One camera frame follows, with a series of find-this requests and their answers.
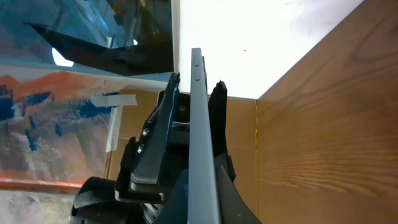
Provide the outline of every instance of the black plastic part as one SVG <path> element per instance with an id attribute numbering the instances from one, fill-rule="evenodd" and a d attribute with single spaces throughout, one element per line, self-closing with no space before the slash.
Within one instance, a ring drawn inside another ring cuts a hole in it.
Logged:
<path id="1" fill-rule="evenodd" d="M 144 223 L 138 203 L 118 202 L 115 181 L 90 177 L 73 202 L 70 223 Z"/>
<path id="2" fill-rule="evenodd" d="M 159 105 L 164 96 L 165 91 L 159 93 L 157 104 Z M 174 122 L 189 123 L 191 110 L 191 96 L 189 94 L 180 93 L 178 95 L 177 108 L 175 109 Z"/>
<path id="3" fill-rule="evenodd" d="M 226 101 L 227 89 L 224 82 L 220 81 L 213 89 L 208 102 L 213 155 L 216 166 L 224 166 L 229 177 L 234 181 L 236 174 L 231 157 L 228 155 L 225 139 Z"/>
<path id="4" fill-rule="evenodd" d="M 217 191 L 223 224 L 261 224 L 243 202 L 223 166 L 216 168 Z"/>
<path id="5" fill-rule="evenodd" d="M 134 184 L 159 184 L 159 174 L 164 166 L 164 157 L 170 139 L 170 130 L 174 120 L 178 100 L 180 77 L 173 73 L 165 90 L 165 96 L 159 106 L 157 121 L 149 132 L 140 154 L 134 160 L 131 169 L 131 182 Z"/>
<path id="6" fill-rule="evenodd" d="M 118 179 L 114 187 L 116 193 L 114 197 L 120 202 L 164 203 L 162 197 L 157 193 L 137 192 L 130 189 L 130 169 L 137 154 L 137 148 L 136 138 L 132 137 L 124 149 Z"/>

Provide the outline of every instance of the blue paint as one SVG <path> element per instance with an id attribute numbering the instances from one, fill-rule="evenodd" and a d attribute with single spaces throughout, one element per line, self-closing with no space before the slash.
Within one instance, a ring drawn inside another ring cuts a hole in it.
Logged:
<path id="1" fill-rule="evenodd" d="M 12 99 L 6 97 L 0 98 L 0 121 L 14 117 L 12 106 L 14 106 Z"/>
<path id="2" fill-rule="evenodd" d="M 30 126 L 31 126 L 33 129 L 35 129 L 35 128 L 36 128 L 36 125 L 35 125 L 35 122 L 33 121 L 33 116 L 32 116 L 32 115 L 29 116 L 29 122 L 30 122 Z"/>
<path id="3" fill-rule="evenodd" d="M 6 121 L 6 135 L 9 135 L 9 134 L 10 134 L 10 130 L 8 128 L 8 122 Z"/>
<path id="4" fill-rule="evenodd" d="M 55 124 L 55 133 L 58 134 L 58 136 L 62 136 L 62 130 L 59 124 Z"/>
<path id="5" fill-rule="evenodd" d="M 118 95 L 118 92 L 107 93 L 104 96 Z M 91 101 L 86 101 L 77 107 L 82 118 L 92 118 L 100 114 L 110 114 L 112 106 L 96 107 Z"/>
<path id="6" fill-rule="evenodd" d="M 29 141 L 30 150 L 36 151 L 36 150 L 37 150 L 37 146 L 36 146 L 36 143 L 35 143 L 35 142 L 36 142 L 36 139 L 34 139 L 34 138 L 30 135 L 28 129 L 25 129 L 25 134 L 26 134 L 27 140 Z"/>
<path id="7" fill-rule="evenodd" d="M 29 95 L 25 97 L 26 100 L 26 105 L 36 105 L 39 103 L 42 103 L 45 99 L 47 99 L 50 96 L 51 92 L 44 92 L 44 93 L 37 93 L 33 95 Z"/>

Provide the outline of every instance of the abstract painting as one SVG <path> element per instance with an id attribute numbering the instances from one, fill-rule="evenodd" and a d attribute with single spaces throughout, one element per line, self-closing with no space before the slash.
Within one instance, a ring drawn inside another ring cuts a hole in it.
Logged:
<path id="1" fill-rule="evenodd" d="M 102 177 L 111 107 L 96 107 L 90 97 L 118 94 L 125 79 L 15 71 L 0 72 L 2 188 L 22 184 L 28 188 L 23 190 L 31 190 L 42 184 L 64 192 L 92 175 Z"/>

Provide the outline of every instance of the orange paint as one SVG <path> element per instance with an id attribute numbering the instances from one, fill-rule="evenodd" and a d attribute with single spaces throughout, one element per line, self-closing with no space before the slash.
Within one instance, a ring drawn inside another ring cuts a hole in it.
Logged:
<path id="1" fill-rule="evenodd" d="M 70 72 L 53 72 L 41 78 L 20 82 L 10 75 L 0 77 L 0 85 L 13 90 L 14 98 L 51 91 L 49 98 L 63 101 L 70 98 L 90 96 L 101 91 L 103 79 Z"/>

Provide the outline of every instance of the wooden panel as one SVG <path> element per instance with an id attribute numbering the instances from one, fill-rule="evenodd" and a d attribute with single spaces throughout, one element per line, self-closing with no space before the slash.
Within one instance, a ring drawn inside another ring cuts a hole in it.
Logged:
<path id="1" fill-rule="evenodd" d="M 235 187 L 244 203 L 257 213 L 256 102 L 228 98 L 226 111 L 226 143 L 232 157 Z"/>
<path id="2" fill-rule="evenodd" d="M 398 223 L 398 1 L 365 1 L 258 101 L 263 223 Z"/>

